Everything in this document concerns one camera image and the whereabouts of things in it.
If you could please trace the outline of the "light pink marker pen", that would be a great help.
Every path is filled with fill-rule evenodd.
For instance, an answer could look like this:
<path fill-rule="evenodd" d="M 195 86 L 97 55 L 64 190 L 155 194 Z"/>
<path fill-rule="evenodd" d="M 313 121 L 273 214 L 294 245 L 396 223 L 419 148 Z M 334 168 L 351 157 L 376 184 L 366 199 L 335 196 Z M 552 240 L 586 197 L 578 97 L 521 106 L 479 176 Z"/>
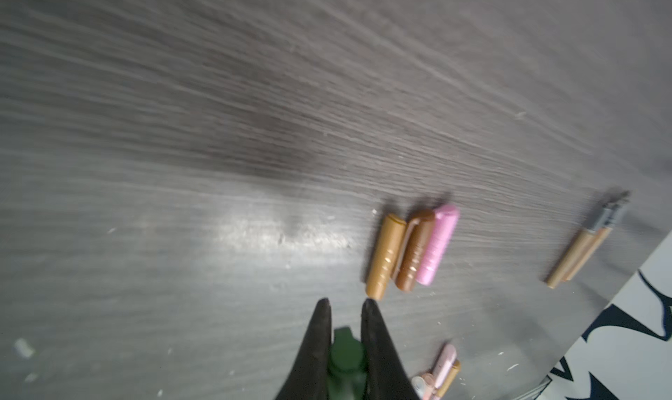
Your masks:
<path fill-rule="evenodd" d="M 446 343 L 442 348 L 439 358 L 432 370 L 432 377 L 423 377 L 425 381 L 425 390 L 423 391 L 422 399 L 430 399 L 446 381 L 450 370 L 457 360 L 457 350 L 451 343 Z"/>

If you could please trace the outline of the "lilac pink pen cap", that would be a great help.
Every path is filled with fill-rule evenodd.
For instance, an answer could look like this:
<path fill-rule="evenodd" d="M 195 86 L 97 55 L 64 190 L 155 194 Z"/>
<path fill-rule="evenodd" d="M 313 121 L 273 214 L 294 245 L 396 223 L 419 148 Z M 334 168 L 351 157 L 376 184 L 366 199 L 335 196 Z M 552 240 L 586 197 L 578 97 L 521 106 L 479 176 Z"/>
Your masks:
<path fill-rule="evenodd" d="M 436 277 L 439 265 L 460 219 L 460 209 L 453 204 L 446 204 L 436 208 L 434 214 L 434 230 L 416 276 L 416 282 L 422 286 L 429 286 Z"/>

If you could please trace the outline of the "brown pen cap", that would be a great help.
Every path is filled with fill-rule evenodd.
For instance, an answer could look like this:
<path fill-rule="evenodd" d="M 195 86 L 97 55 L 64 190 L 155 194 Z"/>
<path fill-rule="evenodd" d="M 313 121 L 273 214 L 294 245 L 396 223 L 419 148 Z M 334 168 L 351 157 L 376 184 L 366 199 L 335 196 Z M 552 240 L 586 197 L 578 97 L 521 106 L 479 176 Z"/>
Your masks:
<path fill-rule="evenodd" d="M 405 292 L 412 291 L 425 252 L 432 237 L 436 214 L 432 209 L 418 210 L 409 220 L 397 268 L 393 274 L 395 286 Z"/>

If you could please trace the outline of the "green pen cap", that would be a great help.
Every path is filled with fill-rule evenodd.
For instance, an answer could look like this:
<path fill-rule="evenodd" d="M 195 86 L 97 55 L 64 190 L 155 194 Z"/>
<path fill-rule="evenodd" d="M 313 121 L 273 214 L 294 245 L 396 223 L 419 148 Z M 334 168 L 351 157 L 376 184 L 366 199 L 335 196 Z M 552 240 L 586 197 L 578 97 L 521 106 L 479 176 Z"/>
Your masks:
<path fill-rule="evenodd" d="M 366 349 L 350 327 L 334 330 L 329 349 L 327 394 L 332 400 L 362 400 L 368 380 Z"/>

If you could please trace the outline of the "olive tan marker pen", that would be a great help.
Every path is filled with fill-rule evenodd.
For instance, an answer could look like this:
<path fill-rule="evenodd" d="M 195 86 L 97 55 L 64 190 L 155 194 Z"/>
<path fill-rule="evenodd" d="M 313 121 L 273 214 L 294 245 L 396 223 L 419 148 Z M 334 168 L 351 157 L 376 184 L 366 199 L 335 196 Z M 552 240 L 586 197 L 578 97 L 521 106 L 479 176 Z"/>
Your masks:
<path fill-rule="evenodd" d="M 456 360 L 451 366 L 444 382 L 438 389 L 435 390 L 432 396 L 432 400 L 441 400 L 443 398 L 446 392 L 450 389 L 458 373 L 460 373 L 460 370 L 461 370 L 461 363 L 459 360 Z"/>

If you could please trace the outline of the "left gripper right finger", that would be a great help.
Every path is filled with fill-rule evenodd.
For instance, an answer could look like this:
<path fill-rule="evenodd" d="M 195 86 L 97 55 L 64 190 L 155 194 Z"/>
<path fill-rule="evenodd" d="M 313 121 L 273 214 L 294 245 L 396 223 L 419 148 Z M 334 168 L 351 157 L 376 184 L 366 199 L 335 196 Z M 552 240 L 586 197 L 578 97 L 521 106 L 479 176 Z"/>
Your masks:
<path fill-rule="evenodd" d="M 362 306 L 360 335 L 366 352 L 365 399 L 418 399 L 375 300 Z"/>

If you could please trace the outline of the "brown marker pen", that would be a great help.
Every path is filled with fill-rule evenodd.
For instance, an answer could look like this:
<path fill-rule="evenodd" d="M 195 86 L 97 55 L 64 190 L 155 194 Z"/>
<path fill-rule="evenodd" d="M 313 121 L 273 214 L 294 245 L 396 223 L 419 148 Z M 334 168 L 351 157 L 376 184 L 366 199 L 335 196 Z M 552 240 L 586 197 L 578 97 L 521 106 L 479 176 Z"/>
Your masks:
<path fill-rule="evenodd" d="M 598 222 L 593 221 L 586 227 L 586 232 L 588 234 L 587 243 L 580 248 L 579 254 L 572 261 L 572 265 L 567 274 L 565 274 L 563 282 L 571 281 L 593 256 L 595 251 L 602 246 L 603 242 L 611 234 L 616 224 L 625 214 L 628 204 L 629 193 L 626 192 L 621 195 L 620 198 L 615 199 L 612 202 L 607 202 L 600 213 Z"/>

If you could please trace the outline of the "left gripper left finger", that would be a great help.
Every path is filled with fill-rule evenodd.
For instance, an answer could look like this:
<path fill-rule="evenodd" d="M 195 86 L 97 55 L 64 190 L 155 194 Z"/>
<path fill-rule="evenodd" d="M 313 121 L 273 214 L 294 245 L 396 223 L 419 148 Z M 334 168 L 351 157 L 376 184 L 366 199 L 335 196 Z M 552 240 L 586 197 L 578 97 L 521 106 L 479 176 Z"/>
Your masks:
<path fill-rule="evenodd" d="M 294 365 L 276 400 L 328 398 L 327 376 L 332 331 L 331 304 L 329 299 L 323 298 L 315 306 Z"/>

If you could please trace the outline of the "gold pen cap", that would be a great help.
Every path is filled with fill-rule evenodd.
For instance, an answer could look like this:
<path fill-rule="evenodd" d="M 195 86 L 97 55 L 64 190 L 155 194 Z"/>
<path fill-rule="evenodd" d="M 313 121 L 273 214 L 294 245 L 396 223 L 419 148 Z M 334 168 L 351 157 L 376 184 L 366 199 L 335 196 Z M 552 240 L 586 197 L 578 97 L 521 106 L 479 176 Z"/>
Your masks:
<path fill-rule="evenodd" d="M 366 294 L 370 299 L 380 301 L 385 295 L 396 268 L 406 230 L 407 223 L 404 219 L 395 214 L 385 216 L 367 276 Z"/>

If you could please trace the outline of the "gold ochre marker pen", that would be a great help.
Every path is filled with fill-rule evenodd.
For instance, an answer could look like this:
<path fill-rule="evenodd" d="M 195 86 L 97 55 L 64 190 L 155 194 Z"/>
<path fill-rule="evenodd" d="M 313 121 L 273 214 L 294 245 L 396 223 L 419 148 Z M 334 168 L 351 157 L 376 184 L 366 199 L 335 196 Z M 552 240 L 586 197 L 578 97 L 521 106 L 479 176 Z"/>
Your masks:
<path fill-rule="evenodd" d="M 570 273 L 572 267 L 575 263 L 579 261 L 579 258 L 586 252 L 589 243 L 594 239 L 597 234 L 597 231 L 602 228 L 606 220 L 612 214 L 614 210 L 614 203 L 607 202 L 601 207 L 596 209 L 584 222 L 583 227 L 574 240 L 570 244 L 569 248 L 565 251 L 563 257 L 559 260 L 555 269 L 551 272 L 549 277 L 546 279 L 546 285 L 555 289 L 561 282 L 563 282 Z"/>

